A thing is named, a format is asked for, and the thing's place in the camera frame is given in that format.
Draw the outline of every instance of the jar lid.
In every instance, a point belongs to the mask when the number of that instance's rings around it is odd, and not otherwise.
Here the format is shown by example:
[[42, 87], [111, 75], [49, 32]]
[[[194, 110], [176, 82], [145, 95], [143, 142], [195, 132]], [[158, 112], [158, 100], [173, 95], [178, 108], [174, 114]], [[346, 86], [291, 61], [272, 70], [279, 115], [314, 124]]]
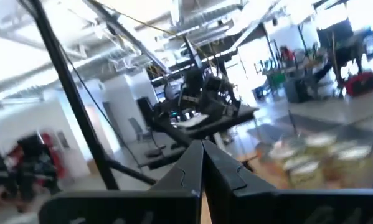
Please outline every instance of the jar lid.
[[337, 137], [330, 134], [316, 134], [305, 139], [307, 146], [328, 146], [336, 142]]
[[306, 163], [302, 166], [298, 166], [294, 168], [291, 173], [292, 174], [308, 174], [313, 171], [315, 171], [319, 167], [319, 162], [318, 161], [311, 161], [309, 163]]
[[348, 150], [357, 145], [357, 141], [344, 141], [336, 143], [335, 145], [331, 146], [330, 154], [336, 154], [343, 150]]
[[285, 162], [285, 165], [283, 166], [283, 170], [288, 171], [295, 167], [299, 167], [303, 164], [307, 164], [310, 161], [312, 161], [313, 158], [309, 156], [301, 156], [294, 159], [289, 159]]
[[286, 159], [291, 157], [292, 155], [295, 154], [295, 151], [292, 149], [289, 149], [287, 147], [282, 147], [282, 148], [273, 148], [269, 152], [269, 156], [272, 159]]
[[365, 158], [371, 152], [371, 146], [354, 146], [348, 150], [343, 150], [338, 153], [340, 160], [354, 160]]

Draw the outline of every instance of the metal frame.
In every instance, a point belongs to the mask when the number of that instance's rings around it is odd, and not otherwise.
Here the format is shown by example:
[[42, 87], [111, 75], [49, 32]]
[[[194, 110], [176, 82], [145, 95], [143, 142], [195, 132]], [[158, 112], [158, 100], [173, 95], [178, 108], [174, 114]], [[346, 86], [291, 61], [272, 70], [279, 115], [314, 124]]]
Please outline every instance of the metal frame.
[[185, 42], [185, 45], [186, 45], [186, 49], [189, 52], [189, 57], [190, 57], [191, 61], [198, 68], [202, 68], [203, 63], [201, 62], [200, 56], [197, 53], [196, 49], [193, 47], [193, 45], [191, 44], [191, 42], [187, 39], [187, 37], [185, 35], [183, 36], [183, 39], [184, 39], [184, 42]]
[[271, 53], [271, 56], [272, 56], [272, 59], [273, 60], [276, 60], [276, 57], [275, 57], [275, 54], [273, 53], [273, 50], [271, 48], [271, 41], [269, 39], [269, 35], [268, 35], [268, 32], [267, 32], [267, 28], [265, 28], [265, 26], [263, 26], [263, 31], [265, 33], [265, 38], [267, 40], [267, 44], [268, 44], [268, 48], [269, 48], [269, 52]]
[[108, 190], [119, 190], [119, 186], [111, 172], [110, 168], [118, 170], [124, 174], [130, 175], [147, 184], [153, 185], [156, 180], [137, 173], [133, 169], [121, 165], [119, 162], [110, 159], [99, 143], [97, 135], [93, 130], [91, 121], [87, 115], [81, 97], [78, 94], [77, 87], [72, 78], [72, 74], [68, 70], [65, 57], [62, 54], [62, 48], [57, 40], [52, 27], [45, 14], [44, 8], [39, 0], [19, 0], [25, 9], [33, 16], [35, 23], [39, 29], [42, 40], [48, 50], [49, 56], [58, 73], [59, 80], [63, 86], [64, 92], [73, 109], [77, 123], [81, 128], [82, 134], [87, 142], [91, 154], [95, 160], [98, 171]]
[[306, 48], [306, 44], [305, 44], [305, 40], [304, 40], [304, 36], [303, 36], [303, 27], [304, 27], [304, 22], [297, 25], [298, 34], [300, 35], [301, 41], [303, 42], [304, 51], [306, 52], [307, 48]]

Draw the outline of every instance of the ceiling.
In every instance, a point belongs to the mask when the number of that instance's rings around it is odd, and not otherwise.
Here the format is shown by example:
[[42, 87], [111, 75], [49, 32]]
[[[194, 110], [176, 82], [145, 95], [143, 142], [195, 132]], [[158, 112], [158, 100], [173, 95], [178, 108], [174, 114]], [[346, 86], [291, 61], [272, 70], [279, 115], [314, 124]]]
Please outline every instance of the ceiling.
[[[249, 1], [99, 1], [148, 24], [187, 34], [196, 45], [226, 36], [232, 27], [240, 32], [254, 21], [258, 23], [269, 6], [276, 2], [251, 0], [246, 5]], [[121, 73], [130, 74], [133, 71], [131, 68], [144, 67], [151, 62], [126, 38], [113, 37], [106, 24], [82, 0], [42, 2], [56, 36], [84, 79], [107, 80]], [[241, 11], [244, 6], [250, 8], [250, 13]], [[181, 18], [176, 24], [174, 11]], [[216, 22], [219, 19], [225, 24], [218, 25]], [[137, 39], [161, 60], [164, 59], [167, 66], [185, 60], [179, 54], [183, 44], [180, 40], [124, 16], [119, 18], [119, 22], [135, 30]], [[58, 84], [57, 74], [31, 16], [16, 0], [0, 0], [0, 100], [39, 94]]]

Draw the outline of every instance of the person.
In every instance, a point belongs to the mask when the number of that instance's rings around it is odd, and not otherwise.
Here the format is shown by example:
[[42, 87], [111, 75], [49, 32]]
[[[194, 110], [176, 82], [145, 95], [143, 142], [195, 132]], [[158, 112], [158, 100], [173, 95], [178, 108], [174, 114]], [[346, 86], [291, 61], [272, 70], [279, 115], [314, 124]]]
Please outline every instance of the person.
[[287, 46], [280, 47], [280, 57], [286, 63], [286, 67], [293, 66], [294, 53]]

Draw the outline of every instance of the black chair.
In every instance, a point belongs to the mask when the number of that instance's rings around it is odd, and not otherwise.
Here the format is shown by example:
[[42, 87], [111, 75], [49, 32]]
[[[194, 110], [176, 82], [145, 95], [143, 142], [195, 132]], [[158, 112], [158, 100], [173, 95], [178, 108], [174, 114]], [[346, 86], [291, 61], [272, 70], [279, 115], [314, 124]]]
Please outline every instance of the black chair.
[[150, 141], [151, 140], [151, 133], [150, 132], [144, 132], [142, 130], [142, 127], [139, 125], [138, 121], [135, 118], [129, 118], [128, 121], [130, 122], [132, 128], [135, 131], [136, 140], [138, 142]]

